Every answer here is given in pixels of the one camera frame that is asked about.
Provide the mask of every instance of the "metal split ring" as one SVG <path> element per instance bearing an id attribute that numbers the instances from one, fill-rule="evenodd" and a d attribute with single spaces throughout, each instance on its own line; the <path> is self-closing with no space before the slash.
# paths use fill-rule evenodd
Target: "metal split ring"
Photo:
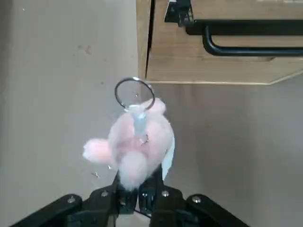
<path id="1" fill-rule="evenodd" d="M 151 87 L 151 85 L 147 84 L 146 82 L 144 82 L 143 80 L 137 78 L 137 77 L 128 77 L 128 78 L 125 78 L 125 79 L 122 79 L 121 81 L 119 81 L 117 83 L 117 85 L 115 86 L 115 97 L 116 97 L 116 100 L 117 102 L 122 106 L 124 107 L 124 109 L 128 109 L 128 106 L 126 106 L 122 100 L 120 99 L 119 95 L 118 95 L 118 88 L 121 84 L 123 84 L 124 82 L 127 82 L 127 81 L 135 81 L 135 82 L 138 82 L 138 83 L 141 83 L 143 84 L 144 86 L 146 86 L 149 91 L 151 92 L 151 95 L 152 95 L 152 102 L 148 105 L 148 107 L 145 108 L 145 110 L 149 110 L 152 108 L 152 106 L 154 105 L 155 101 L 156 101 L 156 96 L 155 96 L 155 93 Z"/>

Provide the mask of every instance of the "pink fluff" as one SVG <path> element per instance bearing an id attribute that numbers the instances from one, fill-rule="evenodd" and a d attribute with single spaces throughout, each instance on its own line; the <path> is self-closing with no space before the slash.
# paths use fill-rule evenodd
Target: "pink fluff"
<path id="1" fill-rule="evenodd" d="M 150 101 L 141 105 L 147 106 Z M 84 146 L 83 156 L 91 162 L 117 168 L 125 189 L 138 188 L 159 166 L 171 146 L 173 131 L 164 112 L 165 104 L 157 98 L 146 113 L 149 142 L 142 144 L 134 135 L 133 117 L 124 113 L 111 127 L 108 140 L 89 140 Z"/>

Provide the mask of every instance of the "metal bracket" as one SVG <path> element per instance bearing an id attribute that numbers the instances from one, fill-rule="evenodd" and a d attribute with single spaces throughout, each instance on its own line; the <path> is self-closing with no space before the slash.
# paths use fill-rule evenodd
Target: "metal bracket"
<path id="1" fill-rule="evenodd" d="M 177 23 L 179 27 L 189 25 L 193 22 L 193 10 L 190 0 L 169 0 L 165 22 Z"/>

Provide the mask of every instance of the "wooden drawer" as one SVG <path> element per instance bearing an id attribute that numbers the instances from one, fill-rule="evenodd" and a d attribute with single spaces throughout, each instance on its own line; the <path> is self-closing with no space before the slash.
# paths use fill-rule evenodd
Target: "wooden drawer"
<path id="1" fill-rule="evenodd" d="M 150 82 L 267 85 L 303 72 L 303 57 L 226 57 L 207 53 L 201 36 L 187 35 L 177 24 L 164 22 L 167 0 L 156 0 L 151 10 L 152 42 L 147 53 L 150 2 L 139 2 L 139 74 Z M 191 3 L 195 19 L 303 19 L 303 1 L 192 0 Z M 303 47 L 302 36 L 214 36 L 213 40 L 224 46 Z"/>

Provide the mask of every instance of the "screw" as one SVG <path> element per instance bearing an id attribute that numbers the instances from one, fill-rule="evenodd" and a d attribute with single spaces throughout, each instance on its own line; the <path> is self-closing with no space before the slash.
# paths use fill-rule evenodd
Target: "screw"
<path id="1" fill-rule="evenodd" d="M 168 197 L 169 196 L 169 192 L 168 191 L 162 191 L 162 196 Z"/>
<path id="2" fill-rule="evenodd" d="M 108 192 L 107 192 L 107 191 L 102 192 L 102 193 L 101 193 L 101 196 L 102 196 L 102 197 L 107 197 L 107 196 L 108 196 Z"/>
<path id="3" fill-rule="evenodd" d="M 76 199 L 75 199 L 73 196 L 71 196 L 71 197 L 67 200 L 68 203 L 73 203 L 73 202 L 75 202 L 75 201 L 76 201 Z"/>
<path id="4" fill-rule="evenodd" d="M 192 198 L 192 200 L 193 200 L 194 203 L 200 203 L 201 202 L 201 199 L 198 196 L 194 196 Z"/>

